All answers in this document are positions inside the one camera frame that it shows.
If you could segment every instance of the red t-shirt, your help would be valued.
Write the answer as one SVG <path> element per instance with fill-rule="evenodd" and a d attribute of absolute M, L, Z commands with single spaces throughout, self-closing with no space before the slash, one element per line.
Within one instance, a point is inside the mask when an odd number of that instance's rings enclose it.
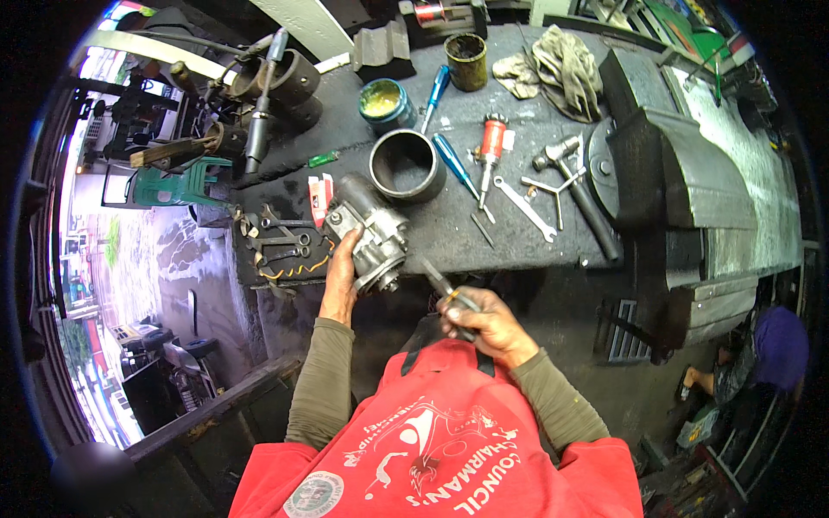
<path fill-rule="evenodd" d="M 442 340 L 409 374 L 393 356 L 377 393 L 321 451 L 258 444 L 230 516 L 642 516 L 624 441 L 574 443 L 556 470 L 532 408 L 475 348 Z"/>

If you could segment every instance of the starter motor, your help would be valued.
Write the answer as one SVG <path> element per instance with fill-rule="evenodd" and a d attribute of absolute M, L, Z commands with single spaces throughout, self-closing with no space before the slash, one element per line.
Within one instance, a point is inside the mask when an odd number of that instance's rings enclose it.
<path fill-rule="evenodd" d="M 340 240 L 360 223 L 366 229 L 352 254 L 357 292 L 362 295 L 373 286 L 377 291 L 394 292 L 398 288 L 396 268 L 406 260 L 408 243 L 403 233 L 408 220 L 357 173 L 337 183 L 332 207 L 325 224 Z"/>

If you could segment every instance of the blue screwdriver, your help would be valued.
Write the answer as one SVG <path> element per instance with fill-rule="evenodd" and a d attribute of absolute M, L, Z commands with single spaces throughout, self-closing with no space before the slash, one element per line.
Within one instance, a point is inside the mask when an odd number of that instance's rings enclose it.
<path fill-rule="evenodd" d="M 429 96 L 429 102 L 426 104 L 426 119 L 423 121 L 423 126 L 420 127 L 420 132 L 426 134 L 426 126 L 429 125 L 429 119 L 432 118 L 432 112 L 438 107 L 438 101 L 444 95 L 446 85 L 449 84 L 449 67 L 441 65 L 438 68 L 438 73 L 434 77 L 434 85 L 432 86 L 432 94 Z"/>
<path fill-rule="evenodd" d="M 449 166 L 449 169 L 455 174 L 456 177 L 461 181 L 462 184 L 469 189 L 469 192 L 472 193 L 472 196 L 475 196 L 476 200 L 481 199 L 481 195 L 478 194 L 478 189 L 475 188 L 475 185 L 472 183 L 472 179 L 469 178 L 469 175 L 466 172 L 466 169 L 463 167 L 461 163 L 461 159 L 458 158 L 458 154 L 452 149 L 452 145 L 449 144 L 449 141 L 446 140 L 446 137 L 441 135 L 440 133 L 435 133 L 432 137 L 432 142 L 434 146 L 438 150 L 438 155 L 446 162 L 446 165 Z M 487 206 L 483 206 L 483 211 L 486 213 L 487 218 L 489 219 L 490 223 L 495 225 L 495 216 L 489 211 Z"/>

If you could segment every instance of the green plastic chair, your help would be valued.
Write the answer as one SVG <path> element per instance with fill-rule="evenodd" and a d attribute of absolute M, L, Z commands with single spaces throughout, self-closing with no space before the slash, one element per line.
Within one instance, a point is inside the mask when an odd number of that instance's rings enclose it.
<path fill-rule="evenodd" d="M 229 201 L 217 200 L 205 194 L 205 185 L 215 183 L 216 177 L 206 175 L 209 166 L 230 167 L 233 162 L 224 158 L 203 157 L 190 166 L 181 175 L 161 178 L 162 172 L 155 167 L 145 167 L 138 171 L 133 179 L 133 202 L 146 206 L 174 206 L 201 203 L 230 209 Z M 162 193 L 170 193 L 170 198 L 162 201 Z"/>

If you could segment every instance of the rag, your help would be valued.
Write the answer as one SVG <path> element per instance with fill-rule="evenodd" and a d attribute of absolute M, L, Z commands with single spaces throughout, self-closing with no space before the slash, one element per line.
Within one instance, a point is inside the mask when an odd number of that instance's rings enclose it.
<path fill-rule="evenodd" d="M 524 52 L 492 64 L 492 75 L 518 99 L 541 93 L 562 114 L 581 123 L 602 118 L 602 79 L 593 54 L 576 35 L 554 25 Z"/>

